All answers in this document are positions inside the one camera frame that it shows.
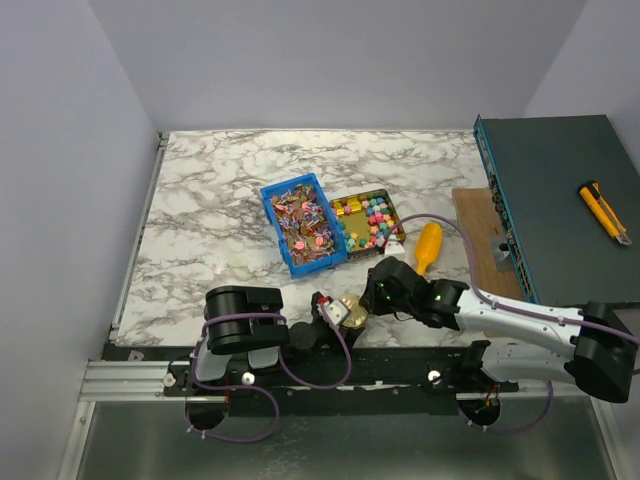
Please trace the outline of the gold round lid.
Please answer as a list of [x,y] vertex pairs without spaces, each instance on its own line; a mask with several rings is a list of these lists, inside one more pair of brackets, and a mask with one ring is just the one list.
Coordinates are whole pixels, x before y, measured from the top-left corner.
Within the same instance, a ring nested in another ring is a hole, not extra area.
[[342,322],[342,326],[347,329],[359,329],[362,328],[367,319],[368,312],[360,304],[360,297],[353,293],[348,293],[340,298],[340,301],[349,310],[348,317]]

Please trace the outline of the yellow plastic scoop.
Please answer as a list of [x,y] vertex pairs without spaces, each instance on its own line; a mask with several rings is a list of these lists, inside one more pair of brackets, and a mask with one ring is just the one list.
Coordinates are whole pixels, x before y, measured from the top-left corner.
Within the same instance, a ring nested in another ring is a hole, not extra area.
[[442,227],[435,222],[424,226],[414,249],[416,272],[424,275],[437,260],[443,241]]

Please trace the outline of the metal tin of star candies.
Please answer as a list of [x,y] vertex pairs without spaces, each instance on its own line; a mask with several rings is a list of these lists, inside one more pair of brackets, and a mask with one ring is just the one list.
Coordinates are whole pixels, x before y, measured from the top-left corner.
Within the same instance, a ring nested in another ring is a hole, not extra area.
[[330,206],[342,229],[348,261],[378,255],[377,241],[400,220],[385,189],[338,197]]

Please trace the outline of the blue plastic candy bin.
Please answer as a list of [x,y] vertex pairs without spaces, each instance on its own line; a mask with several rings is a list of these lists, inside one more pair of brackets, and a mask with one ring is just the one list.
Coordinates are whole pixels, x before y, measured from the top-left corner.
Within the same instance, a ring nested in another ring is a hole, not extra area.
[[263,187],[260,196],[293,278],[347,261],[343,230],[315,174]]

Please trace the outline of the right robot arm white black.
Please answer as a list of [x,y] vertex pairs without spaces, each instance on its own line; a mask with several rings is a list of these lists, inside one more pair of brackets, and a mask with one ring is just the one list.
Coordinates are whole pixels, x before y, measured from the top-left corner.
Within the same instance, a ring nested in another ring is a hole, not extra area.
[[531,379],[571,383],[611,403],[629,399],[639,340],[604,303],[561,308],[512,300],[464,282],[428,281],[394,257],[369,269],[359,303],[374,316],[405,313],[430,328],[511,339],[461,365],[461,382],[471,391]]

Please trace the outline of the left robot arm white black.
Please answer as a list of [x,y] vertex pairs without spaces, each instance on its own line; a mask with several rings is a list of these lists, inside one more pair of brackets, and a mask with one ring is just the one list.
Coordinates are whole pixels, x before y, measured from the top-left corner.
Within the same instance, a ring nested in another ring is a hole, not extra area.
[[[368,314],[356,302],[315,292],[310,301],[312,320],[293,326],[282,315],[277,288],[225,286],[207,292],[199,339],[191,354],[187,382],[201,395],[214,393],[226,376],[229,361],[244,355],[251,372],[279,366],[297,384],[318,390],[344,385],[353,368],[353,346],[364,332]],[[286,356],[343,353],[346,371],[332,384],[314,384],[297,377]]]

